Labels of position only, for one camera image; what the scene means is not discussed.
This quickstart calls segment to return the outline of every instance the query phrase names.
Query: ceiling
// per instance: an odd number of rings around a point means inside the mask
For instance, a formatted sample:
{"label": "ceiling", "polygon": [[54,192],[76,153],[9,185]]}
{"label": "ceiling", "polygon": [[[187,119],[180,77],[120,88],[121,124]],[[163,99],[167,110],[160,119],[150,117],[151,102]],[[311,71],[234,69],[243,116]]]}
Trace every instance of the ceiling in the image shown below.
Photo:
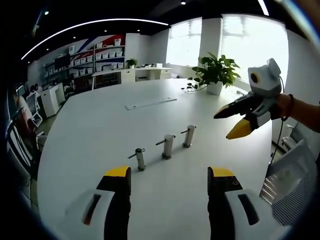
{"label": "ceiling", "polygon": [[[225,13],[247,13],[264,16],[258,0],[33,0],[23,1],[14,8],[19,21],[13,23],[14,40],[19,42],[14,55],[21,58],[47,37],[77,24],[101,19],[135,18],[153,20],[169,25],[203,17],[218,18]],[[271,18],[282,21],[287,28],[302,35],[287,12],[274,0],[264,0]],[[33,35],[35,25],[39,26]],[[105,34],[137,33],[153,35],[168,26],[140,21],[109,21],[87,24],[63,32],[41,44],[23,60],[33,61],[76,40]]]}

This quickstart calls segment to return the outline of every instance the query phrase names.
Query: white box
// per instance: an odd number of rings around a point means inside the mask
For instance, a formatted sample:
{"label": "white box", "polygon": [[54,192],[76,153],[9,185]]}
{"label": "white box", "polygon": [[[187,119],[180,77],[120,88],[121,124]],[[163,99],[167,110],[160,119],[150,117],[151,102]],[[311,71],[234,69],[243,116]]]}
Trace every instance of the white box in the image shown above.
{"label": "white box", "polygon": [[69,54],[70,55],[73,55],[76,53],[76,46],[70,46],[69,47]]}
{"label": "white box", "polygon": [[121,38],[116,38],[116,39],[114,40],[114,45],[115,45],[115,46],[120,46],[120,44],[121,44]]}

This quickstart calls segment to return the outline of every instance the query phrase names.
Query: human hand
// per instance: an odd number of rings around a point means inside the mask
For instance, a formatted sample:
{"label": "human hand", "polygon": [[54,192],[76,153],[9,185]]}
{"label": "human hand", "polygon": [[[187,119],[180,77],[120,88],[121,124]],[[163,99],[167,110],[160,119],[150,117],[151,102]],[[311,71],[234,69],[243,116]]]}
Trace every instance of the human hand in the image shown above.
{"label": "human hand", "polygon": [[276,103],[281,109],[280,116],[281,117],[286,117],[288,115],[289,106],[290,106],[290,103],[291,103],[291,97],[289,95],[287,95],[287,94],[281,93],[277,97]]}

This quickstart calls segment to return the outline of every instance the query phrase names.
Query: person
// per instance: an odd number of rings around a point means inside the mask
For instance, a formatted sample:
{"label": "person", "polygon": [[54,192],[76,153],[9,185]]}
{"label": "person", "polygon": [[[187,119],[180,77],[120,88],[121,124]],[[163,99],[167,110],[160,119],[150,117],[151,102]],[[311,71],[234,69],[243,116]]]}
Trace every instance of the person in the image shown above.
{"label": "person", "polygon": [[11,93],[17,111],[19,111],[16,128],[28,151],[33,156],[35,156],[35,154],[37,154],[39,150],[37,148],[37,135],[35,133],[35,125],[32,122],[32,113],[24,97],[17,95],[15,88],[11,91]]}
{"label": "person", "polygon": [[[281,109],[281,117],[291,117],[312,131],[320,133],[320,105],[311,105],[284,93],[277,97],[277,105]],[[316,166],[320,171],[320,154]]]}

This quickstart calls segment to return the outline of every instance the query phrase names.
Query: bracelet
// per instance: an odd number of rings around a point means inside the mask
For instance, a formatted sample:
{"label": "bracelet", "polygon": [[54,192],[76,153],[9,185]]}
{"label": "bracelet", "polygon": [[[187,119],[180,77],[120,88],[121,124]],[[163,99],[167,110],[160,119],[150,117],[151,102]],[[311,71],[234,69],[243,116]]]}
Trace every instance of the bracelet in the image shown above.
{"label": "bracelet", "polygon": [[294,96],[293,96],[291,93],[289,94],[289,96],[290,96],[290,98],[291,98],[290,105],[289,105],[289,107],[288,107],[288,111],[287,111],[285,117],[282,117],[282,118],[281,118],[282,121],[286,121],[286,120],[290,117],[290,115],[291,115],[291,113],[292,113],[292,109],[294,109],[295,98],[294,98]]}

